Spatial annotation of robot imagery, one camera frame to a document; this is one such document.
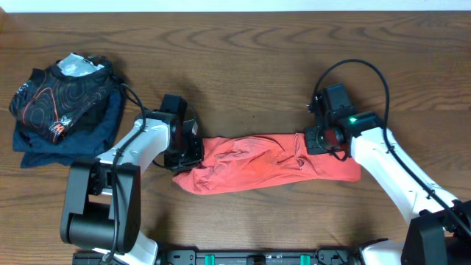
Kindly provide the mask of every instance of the crumpled fabric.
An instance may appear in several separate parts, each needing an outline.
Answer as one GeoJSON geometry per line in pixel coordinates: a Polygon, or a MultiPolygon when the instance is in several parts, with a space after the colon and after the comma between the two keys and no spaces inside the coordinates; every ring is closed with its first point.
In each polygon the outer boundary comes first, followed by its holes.
{"type": "Polygon", "coordinates": [[[360,180],[360,165],[329,154],[308,155],[304,134],[203,139],[201,166],[173,181],[193,194],[223,194],[305,180],[360,180]]]}

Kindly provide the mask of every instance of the black cable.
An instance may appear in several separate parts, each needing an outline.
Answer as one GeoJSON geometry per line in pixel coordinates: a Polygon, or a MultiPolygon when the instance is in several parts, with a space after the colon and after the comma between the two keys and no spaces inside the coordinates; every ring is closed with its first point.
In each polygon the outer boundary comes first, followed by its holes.
{"type": "Polygon", "coordinates": [[[359,60],[359,59],[348,59],[348,60],[342,60],[341,62],[336,63],[335,65],[331,66],[325,73],[322,74],[322,76],[319,78],[319,81],[317,81],[316,87],[314,88],[314,94],[313,94],[313,102],[315,102],[315,97],[317,95],[317,91],[319,89],[319,86],[322,82],[322,80],[329,74],[330,71],[332,71],[334,68],[337,66],[341,66],[345,63],[361,63],[364,64],[365,66],[370,67],[376,74],[380,77],[381,82],[383,83],[384,86],[384,92],[386,94],[386,106],[384,109],[384,125],[383,125],[383,138],[384,138],[384,143],[386,144],[386,147],[388,147],[388,152],[391,152],[391,155],[394,157],[394,159],[403,167],[403,169],[411,175],[411,177],[427,192],[429,197],[432,197],[440,206],[444,208],[444,210],[448,213],[448,215],[451,217],[451,219],[467,234],[467,236],[471,239],[471,230],[466,224],[451,210],[451,208],[440,198],[436,195],[435,190],[432,188],[429,188],[427,184],[425,184],[418,176],[415,175],[415,173],[412,172],[410,168],[407,167],[407,165],[400,159],[399,155],[394,150],[394,147],[389,143],[388,140],[388,135],[387,135],[387,124],[388,124],[388,116],[389,116],[389,86],[388,83],[386,82],[386,79],[384,78],[383,74],[379,71],[376,66],[374,66],[371,63],[368,63],[365,60],[359,60]]]}
{"type": "Polygon", "coordinates": [[[113,231],[113,244],[111,246],[110,252],[103,255],[102,264],[109,264],[114,259],[114,255],[118,247],[118,232],[119,232],[118,204],[119,203],[118,203],[118,187],[117,187],[118,175],[116,173],[116,165],[118,164],[118,160],[123,154],[123,151],[126,149],[126,147],[129,146],[131,142],[134,141],[134,139],[136,139],[146,128],[146,119],[145,119],[146,116],[145,116],[145,110],[144,110],[145,108],[142,105],[141,100],[139,99],[138,95],[129,86],[127,86],[126,84],[121,84],[121,86],[125,87],[134,96],[136,100],[135,103],[141,108],[142,125],[135,134],[133,134],[129,139],[127,139],[127,141],[124,142],[124,144],[116,150],[116,154],[113,159],[113,164],[111,166],[111,188],[113,190],[113,206],[114,206],[113,209],[114,209],[114,218],[115,218],[114,231],[113,231]]]}

